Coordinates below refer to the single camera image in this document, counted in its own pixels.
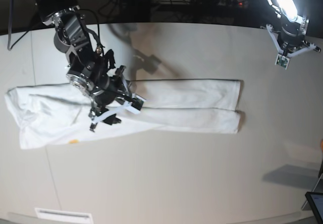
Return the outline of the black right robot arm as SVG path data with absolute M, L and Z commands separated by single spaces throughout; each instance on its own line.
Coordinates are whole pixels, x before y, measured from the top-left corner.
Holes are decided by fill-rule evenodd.
M 100 37 L 87 28 L 81 17 L 77 0 L 35 0 L 41 21 L 54 25 L 54 44 L 66 55 L 69 82 L 98 107 L 114 100 L 133 103 L 129 84 L 123 76 L 124 66 L 115 69 L 113 50 L 105 52 Z

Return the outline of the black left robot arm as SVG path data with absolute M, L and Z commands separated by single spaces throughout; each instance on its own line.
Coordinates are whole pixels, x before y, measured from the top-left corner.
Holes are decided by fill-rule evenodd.
M 150 22 L 164 13 L 166 22 L 260 27 L 276 49 L 276 65 L 314 49 L 305 36 L 307 12 L 294 0 L 107 0 L 98 13 L 108 22 Z

